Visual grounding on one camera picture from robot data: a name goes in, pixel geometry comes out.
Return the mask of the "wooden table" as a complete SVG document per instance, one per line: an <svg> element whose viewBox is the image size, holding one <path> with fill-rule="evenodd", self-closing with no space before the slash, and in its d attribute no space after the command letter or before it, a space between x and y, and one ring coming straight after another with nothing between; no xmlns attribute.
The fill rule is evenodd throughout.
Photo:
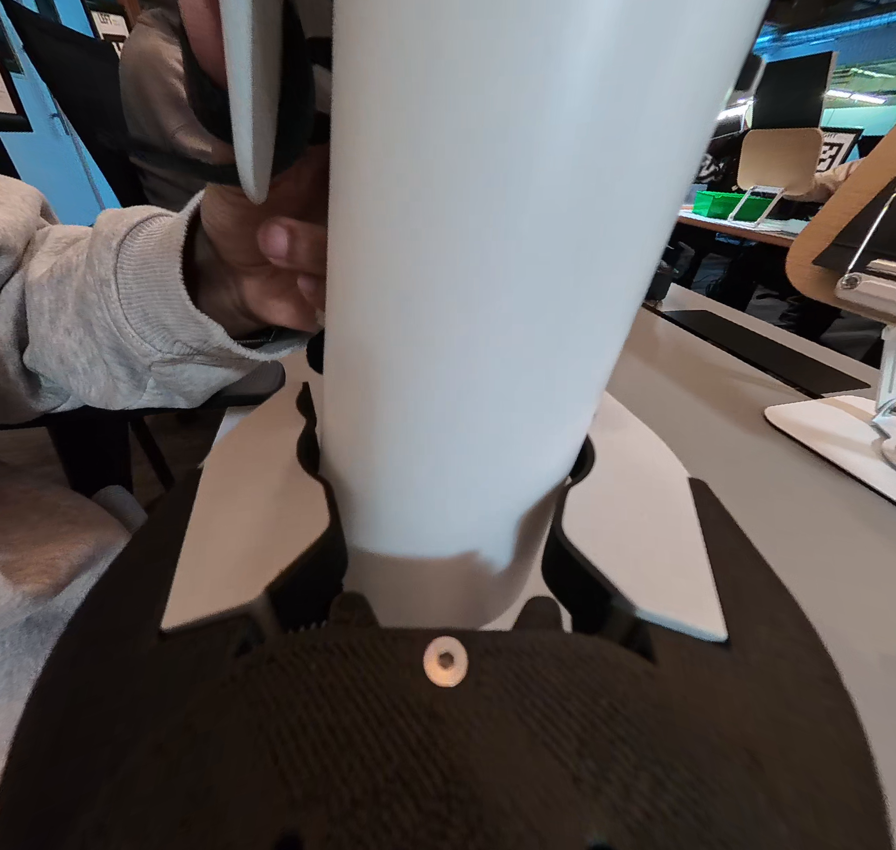
<svg viewBox="0 0 896 850"><path fill-rule="evenodd" d="M774 225L713 219L696 215L691 209L683 208L678 213L678 224L701 230L724 234L725 236L762 242L788 249L798 237L797 232L779 230Z"/></svg>

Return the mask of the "black framed wall picture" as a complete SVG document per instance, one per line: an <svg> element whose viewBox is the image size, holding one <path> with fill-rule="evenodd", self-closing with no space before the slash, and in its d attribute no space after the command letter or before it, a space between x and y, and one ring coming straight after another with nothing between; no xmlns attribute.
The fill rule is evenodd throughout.
<svg viewBox="0 0 896 850"><path fill-rule="evenodd" d="M1 60L1 132L32 132L24 104L15 87L11 73Z"/></svg>

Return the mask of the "black monitor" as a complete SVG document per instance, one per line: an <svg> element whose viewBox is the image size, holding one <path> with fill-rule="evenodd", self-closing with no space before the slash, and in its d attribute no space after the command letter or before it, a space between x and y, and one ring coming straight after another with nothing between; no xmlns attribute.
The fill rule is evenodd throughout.
<svg viewBox="0 0 896 850"><path fill-rule="evenodd" d="M836 51L824 51L766 64L756 89L750 127L820 127L837 59Z"/></svg>

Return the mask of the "person's left forearm grey sleeve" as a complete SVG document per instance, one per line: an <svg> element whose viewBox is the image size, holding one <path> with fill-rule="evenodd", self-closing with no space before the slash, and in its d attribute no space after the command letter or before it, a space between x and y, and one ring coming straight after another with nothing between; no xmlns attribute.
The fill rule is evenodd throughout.
<svg viewBox="0 0 896 850"><path fill-rule="evenodd" d="M63 225L30 185L1 181L1 420L81 407L193 408L307 336L239 342L188 294L202 195L172 212L106 209Z"/></svg>

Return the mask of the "green plastic bin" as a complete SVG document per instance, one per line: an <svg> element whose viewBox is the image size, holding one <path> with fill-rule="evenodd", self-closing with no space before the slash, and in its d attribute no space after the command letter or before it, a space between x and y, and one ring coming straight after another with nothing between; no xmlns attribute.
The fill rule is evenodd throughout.
<svg viewBox="0 0 896 850"><path fill-rule="evenodd" d="M695 195L692 213L695 217L733 220L754 224L766 217L779 197L766 192L700 191Z"/></svg>

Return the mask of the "plywood panel on white stand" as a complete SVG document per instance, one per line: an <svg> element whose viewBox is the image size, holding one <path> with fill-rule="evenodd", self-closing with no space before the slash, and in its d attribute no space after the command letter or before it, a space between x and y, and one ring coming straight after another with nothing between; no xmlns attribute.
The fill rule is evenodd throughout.
<svg viewBox="0 0 896 850"><path fill-rule="evenodd" d="M808 264L822 271L818 290L833 302L883 324L874 398L823 396L768 407L767 423L880 496L895 500L895 266L894 180L846 216L834 199L823 215L837 217L832 239L799 240L812 251Z"/></svg>
<svg viewBox="0 0 896 850"><path fill-rule="evenodd" d="M819 127L751 129L745 134L738 163L736 182L745 195L728 215L738 216L747 201L756 194L772 194L771 200L756 219L760 225L778 202L787 196L800 196L812 185L821 156L823 132Z"/></svg>

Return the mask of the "black and white printed tag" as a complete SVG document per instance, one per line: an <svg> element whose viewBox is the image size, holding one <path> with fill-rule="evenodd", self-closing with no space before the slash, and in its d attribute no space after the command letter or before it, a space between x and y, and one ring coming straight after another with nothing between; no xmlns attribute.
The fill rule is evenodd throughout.
<svg viewBox="0 0 896 850"><path fill-rule="evenodd" d="M815 169L817 174L829 172L848 161L864 129L862 127L826 126L822 128L822 132L823 143Z"/></svg>

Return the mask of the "black framed printed tag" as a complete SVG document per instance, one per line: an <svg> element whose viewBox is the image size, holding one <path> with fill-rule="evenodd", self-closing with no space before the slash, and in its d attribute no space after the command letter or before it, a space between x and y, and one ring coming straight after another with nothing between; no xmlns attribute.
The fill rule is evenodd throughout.
<svg viewBox="0 0 896 850"><path fill-rule="evenodd" d="M110 44L118 57L130 35L132 23L124 7L104 0L80 0L94 36Z"/></svg>

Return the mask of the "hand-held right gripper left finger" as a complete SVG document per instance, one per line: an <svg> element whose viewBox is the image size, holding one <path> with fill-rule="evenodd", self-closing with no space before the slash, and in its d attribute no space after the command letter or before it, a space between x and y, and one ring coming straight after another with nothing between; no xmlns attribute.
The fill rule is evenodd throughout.
<svg viewBox="0 0 896 850"><path fill-rule="evenodd" d="M161 631L245 615L264 634L328 620L348 549L321 471L322 383L287 385L213 446L171 583Z"/></svg>

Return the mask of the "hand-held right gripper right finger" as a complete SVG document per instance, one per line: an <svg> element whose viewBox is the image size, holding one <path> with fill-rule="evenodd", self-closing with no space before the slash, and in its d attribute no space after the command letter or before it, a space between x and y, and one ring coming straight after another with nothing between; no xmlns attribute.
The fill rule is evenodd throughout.
<svg viewBox="0 0 896 850"><path fill-rule="evenodd" d="M653 625L728 641L690 475L610 394L557 497L542 577L573 632L621 639Z"/></svg>

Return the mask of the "person's left hand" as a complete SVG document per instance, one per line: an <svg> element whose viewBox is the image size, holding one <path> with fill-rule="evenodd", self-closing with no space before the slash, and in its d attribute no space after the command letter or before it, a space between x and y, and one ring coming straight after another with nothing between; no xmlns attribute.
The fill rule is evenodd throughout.
<svg viewBox="0 0 896 850"><path fill-rule="evenodd" d="M234 160L218 0L177 0L187 101ZM322 330L327 272L330 145L290 150L261 204L239 182L210 183L189 243L187 286L197 308L236 340L265 329Z"/></svg>

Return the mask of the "person's grey hoodie torso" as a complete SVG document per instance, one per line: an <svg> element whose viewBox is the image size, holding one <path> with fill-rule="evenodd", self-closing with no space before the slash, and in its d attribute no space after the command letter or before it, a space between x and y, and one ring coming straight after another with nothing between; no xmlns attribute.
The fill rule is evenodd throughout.
<svg viewBox="0 0 896 850"><path fill-rule="evenodd" d="M176 212L204 188L214 167L234 164L234 156L191 107L177 0L138 3L119 64L130 160L149 204Z"/></svg>

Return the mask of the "white bottle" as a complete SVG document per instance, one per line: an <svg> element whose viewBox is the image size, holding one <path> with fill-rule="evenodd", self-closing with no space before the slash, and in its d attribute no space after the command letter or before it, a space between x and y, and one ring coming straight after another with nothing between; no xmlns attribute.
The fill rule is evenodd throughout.
<svg viewBox="0 0 896 850"><path fill-rule="evenodd" d="M387 628L521 596L770 0L334 0L322 472Z"/></svg>

